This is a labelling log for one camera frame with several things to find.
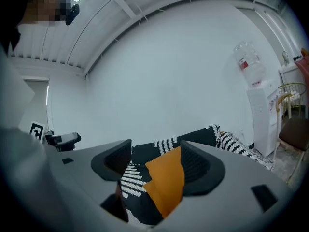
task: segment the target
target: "white ceiling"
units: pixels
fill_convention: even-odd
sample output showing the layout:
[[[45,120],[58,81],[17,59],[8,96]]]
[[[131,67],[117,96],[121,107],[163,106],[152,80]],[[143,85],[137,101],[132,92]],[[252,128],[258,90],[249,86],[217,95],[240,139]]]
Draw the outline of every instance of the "white ceiling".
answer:
[[[178,1],[182,0],[80,0],[80,14],[70,26],[64,22],[54,27],[19,26],[21,40],[9,55],[73,66],[86,75],[117,36],[149,13]],[[283,0],[249,1],[275,10],[285,5]]]

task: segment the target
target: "orange fabric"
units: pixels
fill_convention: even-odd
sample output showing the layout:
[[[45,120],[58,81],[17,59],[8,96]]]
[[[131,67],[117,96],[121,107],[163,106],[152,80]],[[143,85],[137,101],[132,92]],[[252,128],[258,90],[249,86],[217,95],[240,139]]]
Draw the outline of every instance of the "orange fabric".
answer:
[[[180,157],[181,149],[177,147],[145,164],[152,180],[143,187],[163,218],[166,218],[182,200],[184,171]]]

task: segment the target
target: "black and white striped fabric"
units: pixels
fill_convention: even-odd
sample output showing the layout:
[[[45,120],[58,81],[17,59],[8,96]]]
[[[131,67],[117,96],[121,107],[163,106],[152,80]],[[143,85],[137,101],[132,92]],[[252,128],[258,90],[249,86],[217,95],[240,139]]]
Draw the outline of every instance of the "black and white striped fabric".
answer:
[[[263,161],[256,158],[253,154],[251,154],[247,149],[241,147],[234,138],[231,137],[231,135],[228,132],[224,132],[220,135],[220,148],[226,151],[231,151],[236,154],[241,154],[244,156],[247,156],[253,160],[256,160],[258,163],[265,165]]]
[[[153,159],[162,156],[166,152],[180,146],[180,141],[190,142],[219,147],[220,145],[220,126],[213,125],[207,128],[179,136],[169,138],[154,143],[137,145],[132,147],[132,163],[145,164]]]
[[[157,225],[163,220],[155,203],[143,188],[151,180],[145,163],[177,148],[181,140],[219,147],[220,127],[213,125],[183,136],[132,147],[132,160],[121,178],[121,191],[126,209],[140,223]]]

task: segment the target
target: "water bottle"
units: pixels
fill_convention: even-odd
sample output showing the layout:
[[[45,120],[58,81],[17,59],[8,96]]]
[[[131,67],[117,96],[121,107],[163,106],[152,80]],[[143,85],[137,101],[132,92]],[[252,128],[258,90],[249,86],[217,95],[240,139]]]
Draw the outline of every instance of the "water bottle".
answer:
[[[249,87],[260,85],[266,70],[252,42],[240,42],[234,48],[234,58],[242,69]]]

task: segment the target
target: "brown chair seat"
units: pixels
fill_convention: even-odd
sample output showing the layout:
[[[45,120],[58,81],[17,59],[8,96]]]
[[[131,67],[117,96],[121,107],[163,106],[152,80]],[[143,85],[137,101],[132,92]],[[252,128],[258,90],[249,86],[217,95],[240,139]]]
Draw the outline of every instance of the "brown chair seat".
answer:
[[[309,147],[309,119],[290,118],[283,126],[279,138],[297,149],[306,151]]]

